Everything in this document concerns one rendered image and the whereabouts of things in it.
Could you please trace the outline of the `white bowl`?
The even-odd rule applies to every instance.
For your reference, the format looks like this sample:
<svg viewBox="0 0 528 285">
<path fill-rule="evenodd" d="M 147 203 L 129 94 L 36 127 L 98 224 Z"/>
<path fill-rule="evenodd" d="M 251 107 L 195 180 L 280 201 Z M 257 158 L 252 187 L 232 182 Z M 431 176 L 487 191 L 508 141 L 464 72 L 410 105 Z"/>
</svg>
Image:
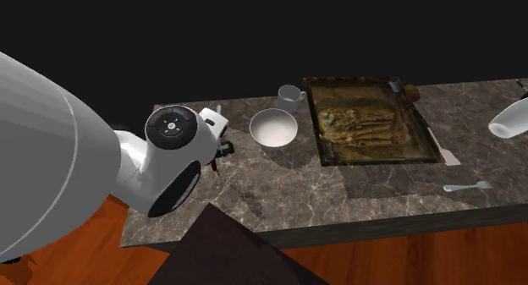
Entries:
<svg viewBox="0 0 528 285">
<path fill-rule="evenodd" d="M 268 108 L 259 111 L 250 121 L 250 135 L 265 147 L 286 146 L 295 139 L 297 133 L 297 121 L 282 109 Z"/>
</svg>

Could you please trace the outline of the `white cup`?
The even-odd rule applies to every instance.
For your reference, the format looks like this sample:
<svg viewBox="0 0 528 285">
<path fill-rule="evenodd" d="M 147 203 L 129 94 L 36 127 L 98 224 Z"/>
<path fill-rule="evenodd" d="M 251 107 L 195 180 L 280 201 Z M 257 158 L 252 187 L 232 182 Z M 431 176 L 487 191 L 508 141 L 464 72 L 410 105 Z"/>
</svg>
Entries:
<svg viewBox="0 0 528 285">
<path fill-rule="evenodd" d="M 505 108 L 488 124 L 488 129 L 502 139 L 509 139 L 527 132 L 528 97 Z"/>
</svg>

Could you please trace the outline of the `white fork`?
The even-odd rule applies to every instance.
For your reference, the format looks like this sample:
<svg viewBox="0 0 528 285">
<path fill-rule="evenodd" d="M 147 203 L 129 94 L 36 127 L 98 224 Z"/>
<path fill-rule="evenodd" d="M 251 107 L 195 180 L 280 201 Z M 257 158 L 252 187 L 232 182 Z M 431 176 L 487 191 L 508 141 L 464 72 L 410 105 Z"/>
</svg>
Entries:
<svg viewBox="0 0 528 285">
<path fill-rule="evenodd" d="M 492 185 L 487 181 L 478 181 L 473 185 L 446 184 L 443 186 L 443 190 L 446 192 L 454 192 L 462 189 L 492 189 Z"/>
</svg>

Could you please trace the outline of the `white spatula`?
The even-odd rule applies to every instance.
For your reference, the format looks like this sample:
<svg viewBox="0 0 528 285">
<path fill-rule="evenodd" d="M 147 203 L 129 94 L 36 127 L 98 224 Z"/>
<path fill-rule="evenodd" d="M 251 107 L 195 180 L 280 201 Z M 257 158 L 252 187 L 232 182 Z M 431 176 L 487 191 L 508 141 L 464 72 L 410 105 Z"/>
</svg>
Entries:
<svg viewBox="0 0 528 285">
<path fill-rule="evenodd" d="M 446 166 L 459 166 L 461 164 L 461 162 L 456 158 L 456 156 L 451 151 L 441 147 L 439 141 L 437 140 L 437 138 L 433 134 L 433 132 L 432 132 L 430 127 L 428 127 L 427 130 L 428 130 L 429 134 L 431 135 L 432 139 L 434 140 L 434 142 L 436 143 L 437 148 L 438 148 L 440 154 L 442 155 L 443 160 L 445 161 L 445 165 Z"/>
</svg>

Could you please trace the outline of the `dark robot stand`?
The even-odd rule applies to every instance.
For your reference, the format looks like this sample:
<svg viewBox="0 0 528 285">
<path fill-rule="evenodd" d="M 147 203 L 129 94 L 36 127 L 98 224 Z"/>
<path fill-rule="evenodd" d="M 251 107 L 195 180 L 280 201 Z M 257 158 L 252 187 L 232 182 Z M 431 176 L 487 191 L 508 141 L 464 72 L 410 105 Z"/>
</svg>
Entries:
<svg viewBox="0 0 528 285">
<path fill-rule="evenodd" d="M 209 204 L 147 285 L 330 285 Z"/>
</svg>

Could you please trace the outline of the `brown kitchen sink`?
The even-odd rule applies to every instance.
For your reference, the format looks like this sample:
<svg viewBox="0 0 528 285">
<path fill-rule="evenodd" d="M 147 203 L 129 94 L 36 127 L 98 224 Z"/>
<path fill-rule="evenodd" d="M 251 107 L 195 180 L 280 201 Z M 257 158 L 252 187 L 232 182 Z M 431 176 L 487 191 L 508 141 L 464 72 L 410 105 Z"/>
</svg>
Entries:
<svg viewBox="0 0 528 285">
<path fill-rule="evenodd" d="M 398 77 L 305 77 L 323 166 L 443 163 Z"/>
</svg>

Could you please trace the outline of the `white mug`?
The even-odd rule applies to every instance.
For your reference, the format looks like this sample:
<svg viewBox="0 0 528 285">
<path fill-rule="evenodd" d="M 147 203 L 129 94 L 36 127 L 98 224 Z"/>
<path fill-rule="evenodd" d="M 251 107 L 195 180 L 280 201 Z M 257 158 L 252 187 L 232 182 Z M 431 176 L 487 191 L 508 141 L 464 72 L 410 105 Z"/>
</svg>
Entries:
<svg viewBox="0 0 528 285">
<path fill-rule="evenodd" d="M 306 92 L 294 85 L 283 85 L 278 89 L 277 108 L 292 113 L 298 109 Z"/>
</svg>

